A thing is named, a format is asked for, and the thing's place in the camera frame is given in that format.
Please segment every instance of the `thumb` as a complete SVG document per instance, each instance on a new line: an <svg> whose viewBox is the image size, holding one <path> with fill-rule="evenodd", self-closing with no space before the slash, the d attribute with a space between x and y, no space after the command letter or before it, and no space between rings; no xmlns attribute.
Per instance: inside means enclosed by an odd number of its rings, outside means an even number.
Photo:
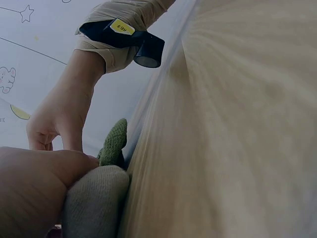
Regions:
<svg viewBox="0 0 317 238"><path fill-rule="evenodd" d="M64 150L83 151L83 129L80 127L62 128L59 134L63 141Z"/></svg>
<svg viewBox="0 0 317 238"><path fill-rule="evenodd" d="M99 161L75 150L53 151L50 159L51 171L65 184L72 186L78 179L99 166Z"/></svg>

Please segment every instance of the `yellow moon drawing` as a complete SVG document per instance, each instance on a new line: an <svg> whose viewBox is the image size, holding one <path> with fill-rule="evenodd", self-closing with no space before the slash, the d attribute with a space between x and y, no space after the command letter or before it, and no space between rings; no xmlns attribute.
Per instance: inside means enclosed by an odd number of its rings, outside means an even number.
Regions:
<svg viewBox="0 0 317 238"><path fill-rule="evenodd" d="M30 115L27 114L26 112L22 111L21 109L15 107L14 105L11 105L11 110L13 111L13 113L20 119L22 120L28 120L30 119Z"/></svg>

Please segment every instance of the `yellow label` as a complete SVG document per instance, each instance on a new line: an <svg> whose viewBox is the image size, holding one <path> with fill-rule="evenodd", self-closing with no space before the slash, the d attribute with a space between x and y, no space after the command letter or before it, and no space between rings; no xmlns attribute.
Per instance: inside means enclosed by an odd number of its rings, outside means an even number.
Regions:
<svg viewBox="0 0 317 238"><path fill-rule="evenodd" d="M135 32L135 29L132 26L129 26L128 24L124 23L120 19L116 19L111 24L111 29L114 30L116 33L124 34L124 35L130 35Z"/></svg>

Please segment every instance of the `beige fabric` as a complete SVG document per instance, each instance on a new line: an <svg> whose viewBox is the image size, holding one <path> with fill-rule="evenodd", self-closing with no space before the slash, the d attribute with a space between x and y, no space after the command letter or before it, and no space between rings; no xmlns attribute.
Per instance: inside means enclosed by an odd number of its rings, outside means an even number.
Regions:
<svg viewBox="0 0 317 238"><path fill-rule="evenodd" d="M317 237L317 1L197 6L137 110L118 237Z"/></svg>
<svg viewBox="0 0 317 238"><path fill-rule="evenodd" d="M175 0L112 0L95 7L83 24L119 18L138 31L145 31L174 2ZM116 49L85 36L80 37L76 49L96 52L102 56L106 62L107 73L127 67L136 54L135 47Z"/></svg>

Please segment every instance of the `gray sock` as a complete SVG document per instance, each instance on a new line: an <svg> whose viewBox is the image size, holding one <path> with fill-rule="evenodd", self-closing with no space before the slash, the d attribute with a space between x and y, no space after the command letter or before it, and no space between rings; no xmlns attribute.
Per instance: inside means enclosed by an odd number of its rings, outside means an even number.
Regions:
<svg viewBox="0 0 317 238"><path fill-rule="evenodd" d="M63 238L114 238L129 176L118 166L98 167L67 193Z"/></svg>

